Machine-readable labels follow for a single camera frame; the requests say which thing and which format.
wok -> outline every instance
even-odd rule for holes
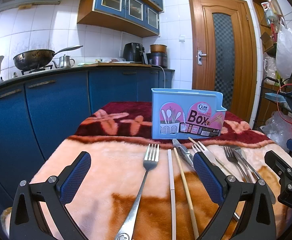
[[[16,55],[13,60],[15,66],[22,71],[29,71],[46,66],[53,57],[60,52],[79,49],[82,46],[72,46],[56,52],[50,49],[30,50]]]

copper pot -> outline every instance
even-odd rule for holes
[[[154,44],[150,45],[150,52],[154,53],[165,53],[167,54],[167,46],[166,45],[159,45],[159,44]]]

silver bolt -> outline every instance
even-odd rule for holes
[[[25,186],[26,185],[26,183],[27,183],[27,181],[25,181],[25,180],[22,180],[21,182],[20,182],[20,186]]]
[[[263,179],[259,179],[259,180],[258,180],[258,183],[259,183],[261,186],[265,185],[265,181],[264,181]]]
[[[230,181],[230,182],[234,182],[236,180],[236,178],[232,175],[228,176],[227,179]]]
[[[53,182],[55,182],[56,181],[56,177],[55,176],[51,176],[51,177],[49,177],[49,179],[48,179],[48,182],[49,183],[53,183]]]

blue plastic box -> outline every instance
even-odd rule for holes
[[[223,94],[214,91],[152,88],[152,138],[219,136],[225,119]]]

blanket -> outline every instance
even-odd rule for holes
[[[76,133],[65,139],[41,167],[31,183],[44,182],[70,165],[81,151],[89,152],[92,166],[73,201],[66,205],[77,225],[88,239],[113,240],[124,222],[141,185],[145,169],[143,158],[149,143],[159,143],[159,162],[150,171],[143,190],[134,239],[171,239],[171,206],[167,149],[171,140],[151,138],[151,104],[147,102],[112,102],[85,119]],[[180,140],[191,150],[189,140]],[[227,168],[243,181],[238,168],[229,163],[221,145],[237,145],[245,151],[247,160],[261,174],[275,196],[280,193],[279,177],[265,164],[264,155],[273,150],[292,167],[292,158],[264,134],[250,129],[249,124],[226,112],[219,137],[201,142]],[[197,174],[182,162],[193,201],[199,233],[207,226],[218,205],[213,203]],[[193,240],[190,213],[177,161],[173,158],[176,194],[177,239]],[[238,204],[241,213],[244,202]],[[41,203],[47,223],[57,239],[62,239],[45,203]],[[288,208],[278,201],[273,205],[277,235],[287,220]],[[3,228],[8,234],[10,213],[4,215]],[[231,221],[223,239],[229,239],[236,222]]]

